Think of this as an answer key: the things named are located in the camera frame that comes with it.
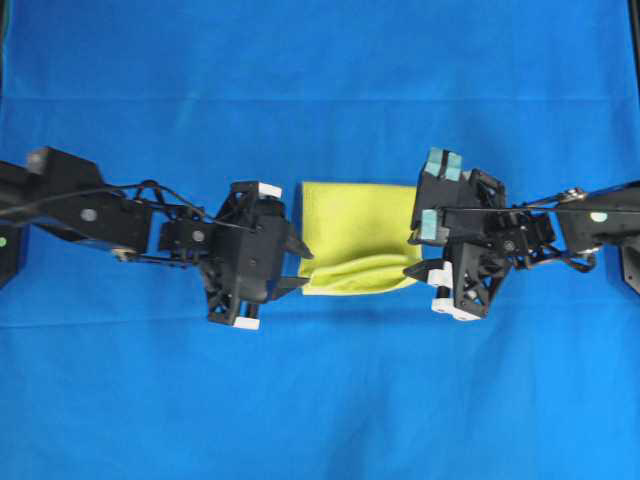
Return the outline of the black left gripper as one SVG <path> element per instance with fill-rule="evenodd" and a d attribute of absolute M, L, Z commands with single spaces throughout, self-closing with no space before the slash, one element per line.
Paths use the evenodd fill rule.
<path fill-rule="evenodd" d="M 259 307 L 299 289 L 308 277 L 282 274 L 285 252 L 313 259 L 309 247 L 290 235 L 282 189 L 263 182 L 236 182 L 216 217 L 203 277 L 208 320 L 257 330 Z"/>

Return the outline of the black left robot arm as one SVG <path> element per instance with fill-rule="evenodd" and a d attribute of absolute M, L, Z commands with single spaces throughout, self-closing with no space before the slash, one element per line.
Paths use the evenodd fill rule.
<path fill-rule="evenodd" d="M 256 330 L 259 308 L 307 284 L 286 276 L 286 255 L 313 254 L 287 219 L 279 187 L 238 181 L 216 215 L 145 180 L 104 181 L 98 166 L 44 147 L 26 166 L 1 165 L 1 282 L 25 263 L 30 226 L 121 262 L 199 270 L 212 323 Z"/>

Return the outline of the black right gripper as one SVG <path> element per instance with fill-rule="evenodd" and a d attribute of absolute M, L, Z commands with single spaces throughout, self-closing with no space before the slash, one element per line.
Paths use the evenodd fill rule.
<path fill-rule="evenodd" d="M 487 316 L 511 263 L 497 238 L 508 222 L 504 184 L 473 169 L 469 190 L 460 199 L 461 207 L 445 210 L 456 213 L 460 225 L 473 232 L 473 239 L 440 246 L 441 258 L 420 261 L 406 267 L 403 274 L 417 281 L 429 281 L 436 289 L 431 303 L 433 311 L 465 322 Z"/>

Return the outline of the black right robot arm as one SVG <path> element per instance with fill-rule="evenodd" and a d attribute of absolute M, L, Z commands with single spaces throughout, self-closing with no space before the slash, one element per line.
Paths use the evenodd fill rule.
<path fill-rule="evenodd" d="M 605 245 L 617 247 L 624 282 L 639 288 L 639 184 L 569 189 L 508 207 L 502 182 L 473 169 L 450 180 L 421 174 L 410 243 L 441 248 L 404 269 L 436 290 L 432 309 L 459 321 L 486 317 L 513 270 L 562 262 L 588 273 Z"/>

